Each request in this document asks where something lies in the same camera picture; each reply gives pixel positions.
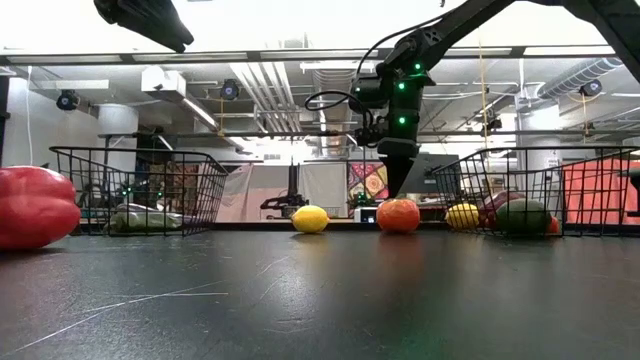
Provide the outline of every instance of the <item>table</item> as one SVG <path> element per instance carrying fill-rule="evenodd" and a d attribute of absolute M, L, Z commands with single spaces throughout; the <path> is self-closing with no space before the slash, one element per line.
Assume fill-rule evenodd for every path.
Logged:
<path fill-rule="evenodd" d="M 638 359 L 640 240 L 74 237 L 0 254 L 0 359 Z"/>

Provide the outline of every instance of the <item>ceiling pipe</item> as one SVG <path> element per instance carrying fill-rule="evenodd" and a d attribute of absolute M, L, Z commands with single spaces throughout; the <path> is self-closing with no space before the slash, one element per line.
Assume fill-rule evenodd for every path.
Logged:
<path fill-rule="evenodd" d="M 273 97 L 273 94 L 271 93 L 271 90 L 269 89 L 269 84 L 267 84 L 267 80 L 264 78 L 264 74 L 262 73 L 262 69 L 260 68 L 260 64 L 257 63 L 251 63 L 248 65 L 249 66 L 249 70 L 253 73 L 253 75 L 255 76 L 255 78 L 258 80 L 258 84 L 260 85 L 260 88 L 257 89 L 256 91 L 260 94 L 262 94 L 263 99 L 266 99 L 267 104 L 269 104 L 271 106 L 271 110 L 278 110 L 278 102 L 276 101 L 276 99 Z M 276 121 L 280 122 L 280 126 L 284 129 L 284 131 L 291 131 L 293 130 L 292 128 L 289 127 L 289 124 L 287 123 L 287 121 L 285 120 L 284 116 L 282 114 L 273 114 L 273 117 L 276 119 Z"/>
<path fill-rule="evenodd" d="M 327 89 L 342 90 L 349 92 L 351 88 L 351 81 L 355 76 L 355 70 L 313 70 L 313 82 L 316 85 L 316 90 L 322 91 Z M 325 109 L 320 112 L 320 122 L 322 123 L 321 129 L 327 130 L 346 130 L 349 125 L 335 125 L 332 124 L 331 119 L 351 119 L 349 107 L 346 103 L 333 107 L 331 109 Z M 326 139 L 323 140 L 322 146 L 324 149 L 328 148 L 327 145 L 345 145 L 345 139 Z M 323 155 L 337 155 L 335 153 L 322 153 Z"/>
<path fill-rule="evenodd" d="M 287 76 L 287 69 L 285 69 L 284 67 L 284 63 L 281 62 L 277 62 L 274 63 L 273 66 L 276 69 L 276 72 L 278 73 L 278 77 L 280 78 L 280 82 L 282 83 L 282 88 L 284 89 L 284 93 L 287 96 L 287 100 L 289 102 L 289 108 L 290 110 L 295 110 L 296 109 L 296 102 L 293 99 L 293 93 L 291 93 L 291 85 L 289 84 L 289 77 Z M 298 131 L 300 131 L 300 118 L 297 118 L 296 121 L 296 128 L 298 129 Z"/>
<path fill-rule="evenodd" d="M 243 72 L 249 84 L 253 87 L 253 94 L 256 96 L 256 98 L 253 100 L 258 101 L 264 111 L 269 111 L 271 109 L 271 107 L 269 106 L 269 102 L 260 90 L 260 86 L 258 86 L 258 82 L 254 78 L 251 69 L 249 69 L 249 66 L 247 64 L 238 64 L 238 66 L 240 67 L 240 70 Z M 266 115 L 266 117 L 271 119 L 271 122 L 279 129 L 278 131 L 287 131 L 287 128 L 282 126 L 282 123 L 276 118 L 275 114 L 270 113 Z"/>
<path fill-rule="evenodd" d="M 245 77 L 245 74 L 242 71 L 242 67 L 240 66 L 240 64 L 231 64 L 231 70 L 233 70 L 233 72 L 236 75 L 236 77 L 238 78 L 238 80 L 240 80 L 240 83 L 244 87 L 244 90 L 247 91 L 247 93 L 249 94 L 249 96 L 251 97 L 253 102 L 255 103 L 256 108 L 258 110 L 260 110 L 260 111 L 266 111 L 266 109 L 265 109 L 264 105 L 262 104 L 261 100 L 258 98 L 256 93 L 253 91 L 253 87 L 249 83 L 249 80 L 247 80 L 247 77 Z M 278 132 L 282 131 L 282 128 L 280 127 L 280 124 L 277 124 L 276 122 L 274 122 L 273 119 L 271 118 L 270 114 L 266 114 L 265 115 L 265 119 L 267 120 L 267 123 L 269 124 L 269 127 L 271 128 L 271 130 L 278 131 Z M 255 118 L 255 120 L 258 123 L 260 122 L 260 120 L 257 117 Z"/>
<path fill-rule="evenodd" d="M 284 106 L 285 110 L 288 112 L 290 109 L 290 104 L 288 103 L 287 98 L 285 97 L 283 91 L 282 91 L 282 85 L 280 84 L 280 80 L 278 79 L 278 76 L 276 75 L 276 72 L 273 68 L 273 64 L 272 63 L 262 63 L 262 67 L 264 68 L 265 73 L 267 73 L 267 77 L 269 77 L 269 81 L 271 81 L 271 84 L 273 84 L 273 89 L 275 90 L 276 94 L 278 95 L 278 99 L 280 99 L 280 101 L 282 102 L 282 105 Z M 292 115 L 291 113 L 288 114 L 283 114 L 283 116 L 286 116 L 287 119 L 289 120 L 289 127 L 291 129 L 293 129 L 294 131 L 300 131 L 301 129 L 299 128 L 299 126 L 296 126 L 296 121 L 294 119 L 294 115 Z"/>
<path fill-rule="evenodd" d="M 542 100 L 557 99 L 562 95 L 575 92 L 581 86 L 622 66 L 618 58 L 590 59 L 560 74 L 556 79 L 542 85 L 536 95 Z"/>

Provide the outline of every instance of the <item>black wire basket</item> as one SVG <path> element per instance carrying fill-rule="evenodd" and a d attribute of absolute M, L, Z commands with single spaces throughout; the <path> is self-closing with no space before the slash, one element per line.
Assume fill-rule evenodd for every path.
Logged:
<path fill-rule="evenodd" d="M 56 146 L 82 211 L 75 234 L 192 235 L 215 223 L 227 171 L 189 151 Z"/>
<path fill-rule="evenodd" d="M 445 220 L 456 231 L 510 238 L 637 236 L 638 150 L 485 149 L 432 173 L 448 208 Z"/>

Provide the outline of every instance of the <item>yellow lemon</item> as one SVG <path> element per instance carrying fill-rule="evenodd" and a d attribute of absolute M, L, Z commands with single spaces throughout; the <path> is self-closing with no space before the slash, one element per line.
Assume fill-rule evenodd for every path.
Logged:
<path fill-rule="evenodd" d="M 324 230 L 329 223 L 329 216 L 327 216 L 327 212 L 323 208 L 307 205 L 298 209 L 291 217 L 291 220 L 296 230 L 311 234 Z"/>
<path fill-rule="evenodd" d="M 459 204 L 447 210 L 444 220 L 456 230 L 472 229 L 478 226 L 478 208 L 471 204 Z"/>

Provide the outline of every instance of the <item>scratch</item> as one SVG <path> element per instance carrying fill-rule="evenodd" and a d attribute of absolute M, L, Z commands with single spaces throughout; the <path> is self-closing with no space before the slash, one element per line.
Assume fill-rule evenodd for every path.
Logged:
<path fill-rule="evenodd" d="M 122 323 L 122 322 L 142 322 L 144 320 L 110 320 L 110 321 L 105 321 L 107 323 Z"/>
<path fill-rule="evenodd" d="M 89 321 L 89 320 L 91 320 L 91 319 L 93 319 L 93 318 L 95 318 L 95 317 L 98 317 L 98 316 L 100 316 L 100 315 L 102 315 L 102 314 L 106 313 L 106 312 L 107 312 L 107 311 L 109 311 L 109 310 L 111 310 L 111 308 L 106 309 L 106 310 L 103 310 L 103 311 L 101 311 L 101 312 L 99 312 L 99 313 L 97 313 L 97 314 L 93 314 L 93 315 L 89 316 L 88 318 L 86 318 L 86 319 L 84 319 L 84 320 L 80 320 L 80 321 L 78 321 L 77 323 L 74 323 L 74 324 L 71 324 L 71 325 L 67 326 L 66 328 L 60 329 L 60 330 L 58 330 L 58 331 L 56 331 L 56 332 L 54 332 L 54 333 L 51 333 L 51 334 L 49 334 L 49 335 L 47 335 L 47 336 L 45 336 L 45 337 L 43 337 L 43 338 L 40 338 L 40 339 L 38 339 L 38 340 L 36 340 L 36 341 L 34 341 L 34 342 L 31 342 L 31 343 L 29 343 L 29 344 L 27 344 L 27 345 L 24 345 L 23 347 L 20 347 L 20 348 L 17 348 L 17 349 L 15 349 L 15 350 L 13 350 L 13 351 L 10 351 L 10 352 L 8 352 L 8 353 L 6 353 L 6 354 L 4 354 L 4 355 L 0 356 L 0 359 L 1 359 L 1 358 L 5 358 L 5 357 L 7 357 L 7 356 L 11 356 L 11 355 L 13 355 L 13 354 L 15 354 L 15 353 L 17 353 L 17 352 L 19 352 L 19 351 L 21 351 L 21 350 L 24 350 L 24 349 L 26 349 L 26 348 L 28 348 L 28 347 L 30 347 L 30 346 L 35 345 L 35 344 L 41 343 L 41 342 L 43 342 L 43 341 L 45 341 L 45 340 L 47 340 L 47 339 L 50 339 L 50 338 L 52 338 L 52 337 L 54 337 L 54 336 L 56 336 L 56 335 L 58 335 L 58 334 L 62 334 L 63 332 L 65 332 L 65 331 L 67 331 L 67 330 L 70 330 L 70 329 L 73 329 L 74 327 L 76 327 L 76 326 L 78 326 L 78 325 L 80 325 L 80 324 L 82 324 L 82 323 L 85 323 L 85 322 L 87 322 L 87 321 Z"/>
<path fill-rule="evenodd" d="M 262 301 L 262 299 L 264 299 L 265 296 L 267 296 L 267 294 L 269 293 L 269 291 L 271 291 L 271 289 L 278 283 L 278 281 L 280 281 L 280 279 L 282 279 L 284 275 L 280 276 L 279 278 L 277 278 L 274 282 L 271 283 L 271 285 L 269 285 L 269 287 L 267 288 L 267 291 L 265 291 L 262 296 L 260 296 L 260 299 L 258 299 L 258 303 L 260 301 Z"/>
<path fill-rule="evenodd" d="M 294 318 L 291 318 L 291 319 L 276 320 L 276 322 L 281 323 L 281 324 L 306 323 L 306 322 L 310 322 L 310 321 L 314 321 L 314 318 L 294 317 Z"/>
<path fill-rule="evenodd" d="M 275 333 L 278 333 L 278 334 L 293 334 L 293 333 L 297 333 L 297 332 L 301 332 L 301 331 L 307 331 L 307 330 L 311 330 L 311 329 L 314 329 L 314 327 L 293 329 L 293 330 L 288 330 L 288 331 L 282 331 L 282 330 L 276 330 L 276 329 L 264 329 L 264 331 L 275 332 Z"/>
<path fill-rule="evenodd" d="M 192 293 L 192 294 L 167 294 L 163 297 L 179 297 L 179 296 L 214 296 L 214 295 L 229 295 L 229 293 Z M 155 295 L 112 295 L 114 297 L 151 297 Z"/>
<path fill-rule="evenodd" d="M 224 282 L 224 281 L 226 281 L 226 280 L 215 281 L 215 282 L 212 282 L 212 283 L 208 283 L 208 284 L 204 284 L 204 285 L 200 285 L 200 286 L 195 286 L 195 287 L 188 288 L 188 289 L 172 291 L 172 292 L 166 293 L 166 294 L 149 295 L 149 296 L 145 296 L 145 297 L 143 297 L 141 299 L 129 300 L 129 301 L 125 301 L 125 302 L 121 302 L 121 303 L 117 303 L 117 304 L 105 305 L 105 306 L 101 306 L 99 308 L 85 310 L 85 311 L 83 311 L 83 313 L 99 311 L 99 310 L 103 310 L 103 309 L 110 309 L 110 308 L 114 308 L 114 307 L 118 307 L 118 306 L 122 306 L 122 305 L 134 304 L 134 303 L 137 303 L 137 302 L 140 302 L 140 301 L 151 300 L 151 299 L 155 299 L 155 298 L 159 298 L 159 297 L 167 297 L 167 296 L 172 296 L 172 295 L 176 295 L 176 294 L 182 294 L 182 293 L 186 293 L 188 291 L 198 290 L 198 289 L 201 289 L 203 287 L 219 284 L 219 283 Z"/>
<path fill-rule="evenodd" d="M 289 256 L 285 256 L 285 257 L 283 257 L 283 258 L 282 258 L 282 259 L 280 259 L 280 260 L 276 260 L 276 261 L 272 262 L 271 264 L 267 265 L 267 267 L 266 267 L 266 268 L 264 268 L 264 270 L 262 270 L 260 273 L 258 273 L 258 275 L 256 275 L 256 277 L 258 277 L 258 276 L 260 276 L 260 275 L 262 275 L 262 274 L 266 273 L 266 272 L 267 272 L 267 270 L 269 270 L 269 268 L 271 268 L 273 265 L 275 265 L 275 264 L 277 264 L 277 263 L 279 263 L 279 262 L 281 262 L 281 261 L 285 261 L 285 260 L 287 260 L 288 258 L 289 258 Z"/>
<path fill-rule="evenodd" d="M 19 352 L 21 350 L 24 350 L 24 349 L 26 349 L 26 348 L 28 348 L 30 346 L 33 346 L 35 344 L 41 343 L 41 342 L 43 342 L 43 341 L 45 341 L 47 339 L 50 339 L 50 338 L 52 338 L 52 337 L 54 337 L 54 336 L 56 336 L 58 334 L 61 334 L 61 333 L 65 332 L 65 331 L 67 331 L 69 329 L 73 329 L 74 327 L 76 327 L 76 326 L 78 326 L 78 325 L 80 325 L 82 323 L 85 323 L 85 322 L 87 322 L 87 321 L 89 321 L 89 320 L 91 320 L 91 319 L 93 319 L 95 317 L 98 317 L 98 316 L 100 316 L 100 315 L 102 315 L 102 314 L 104 314 L 104 313 L 106 313 L 106 312 L 108 312 L 110 310 L 113 310 L 113 309 L 115 309 L 117 307 L 128 305 L 128 304 L 133 304 L 133 303 L 137 303 L 137 302 L 141 302 L 141 301 L 145 301 L 145 300 L 151 300 L 151 299 L 155 299 L 155 298 L 159 298 L 159 297 L 176 296 L 176 295 L 179 295 L 179 294 L 188 295 L 188 294 L 183 294 L 183 293 L 186 293 L 186 292 L 189 292 L 189 291 L 193 291 L 193 290 L 197 290 L 197 289 L 201 289 L 201 288 L 204 288 L 204 287 L 207 287 L 207 286 L 212 286 L 212 285 L 215 285 L 215 284 L 219 284 L 219 283 L 224 282 L 224 281 L 226 281 L 226 280 L 214 281 L 214 282 L 207 283 L 207 284 L 204 284 L 204 285 L 194 286 L 194 287 L 188 288 L 188 289 L 172 291 L 172 292 L 168 292 L 168 293 L 165 293 L 165 294 L 146 296 L 146 297 L 143 297 L 141 299 L 130 300 L 130 301 L 125 301 L 125 302 L 120 302 L 120 303 L 117 303 L 117 304 L 102 306 L 102 307 L 95 308 L 95 309 L 85 310 L 85 311 L 83 311 L 83 313 L 92 312 L 92 311 L 100 311 L 100 310 L 101 311 L 98 312 L 97 314 L 93 314 L 93 315 L 89 316 L 88 318 L 86 318 L 84 320 L 80 320 L 75 324 L 69 325 L 69 326 L 67 326 L 67 327 L 65 327 L 63 329 L 60 329 L 60 330 L 58 330 L 58 331 L 56 331 L 54 333 L 51 333 L 51 334 L 49 334 L 49 335 L 47 335 L 47 336 L 45 336 L 45 337 L 43 337 L 41 339 L 38 339 L 38 340 L 36 340 L 34 342 L 31 342 L 31 343 L 29 343 L 27 345 L 24 345 L 24 346 L 22 346 L 22 347 L 20 347 L 20 348 L 18 348 L 16 350 L 10 351 L 10 352 L 0 356 L 0 359 L 1 358 L 5 358 L 5 357 L 10 356 L 10 355 L 13 355 L 13 354 L 15 354 L 15 353 L 17 353 L 17 352 Z"/>

